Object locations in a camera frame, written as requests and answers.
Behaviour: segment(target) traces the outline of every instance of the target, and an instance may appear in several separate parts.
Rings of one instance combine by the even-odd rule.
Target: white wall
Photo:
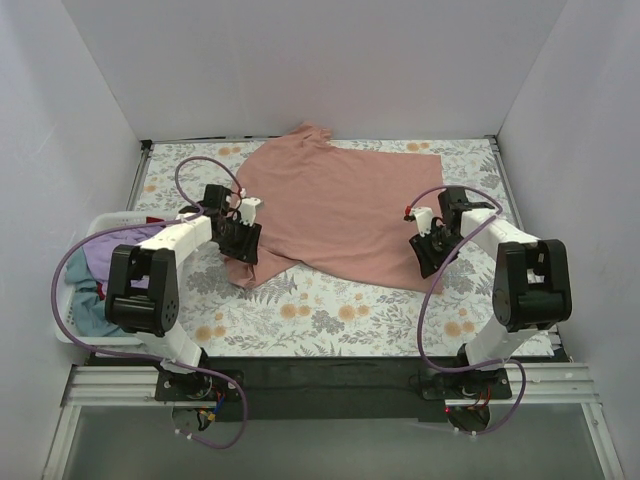
[[[139,138],[498,132],[566,0],[64,0]]]
[[[73,352],[54,266],[123,209],[139,144],[59,0],[0,1],[0,478],[40,478]]]
[[[499,135],[523,220],[569,251],[569,353],[640,478],[640,3],[569,0]]]

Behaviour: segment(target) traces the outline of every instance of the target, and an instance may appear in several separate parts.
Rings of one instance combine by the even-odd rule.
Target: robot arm
[[[405,212],[405,220],[416,221],[418,227],[410,244],[424,278],[434,274],[456,245],[495,213],[486,202],[470,202],[464,188],[447,188],[438,195],[438,201],[442,218],[435,217],[427,207]],[[467,364],[506,360],[539,330],[548,330],[569,318],[571,289],[562,242],[540,240],[500,218],[471,241],[496,261],[496,270],[494,315],[464,346]]]
[[[171,225],[138,245],[120,245],[111,258],[105,313],[111,323],[140,338],[151,352],[170,361],[198,366],[206,354],[177,322],[178,270],[184,260],[208,241],[218,243],[220,252],[240,261],[256,264],[261,226],[255,223],[256,211],[262,204],[257,198],[240,198],[231,209],[231,190],[220,185],[207,185],[199,202],[203,214],[193,220],[181,210]],[[148,277],[145,288],[131,286],[132,280]],[[185,370],[167,364],[176,373]]]

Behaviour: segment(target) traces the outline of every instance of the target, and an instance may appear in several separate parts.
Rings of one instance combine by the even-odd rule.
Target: table surface
[[[235,171],[262,143],[156,144],[136,210],[177,211],[184,206],[173,182],[180,160],[213,156]],[[331,143],[340,148],[438,154],[445,183],[487,192],[503,204],[504,217],[513,221],[488,140]],[[192,198],[200,198],[207,183],[229,183],[220,168],[207,162],[194,162],[184,172],[182,183]],[[423,339],[429,354],[455,355],[488,321],[494,266],[487,254],[469,244],[449,267],[444,291],[432,298],[427,311]],[[218,248],[210,243],[185,262],[180,295],[180,322],[213,356],[418,354],[416,325],[424,297],[419,292],[350,282],[306,265],[247,291],[227,281]],[[516,354],[550,356],[553,350],[546,333],[540,333]]]

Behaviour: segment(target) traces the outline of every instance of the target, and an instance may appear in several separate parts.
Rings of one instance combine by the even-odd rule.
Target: red cloth
[[[348,150],[330,130],[303,124],[269,140],[238,170],[249,195],[264,201],[258,264],[225,259],[229,280],[258,286],[304,262],[356,282],[426,291],[403,220],[420,192],[442,184],[439,155]],[[440,214],[436,195],[421,202]]]

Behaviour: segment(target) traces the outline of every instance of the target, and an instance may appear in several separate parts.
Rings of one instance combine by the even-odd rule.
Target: teal cloth
[[[98,296],[98,283],[91,276],[84,250],[76,250],[67,262],[65,282],[75,286],[71,301],[72,318],[78,331],[87,337],[124,337],[128,334],[109,323],[105,316],[105,301]]]

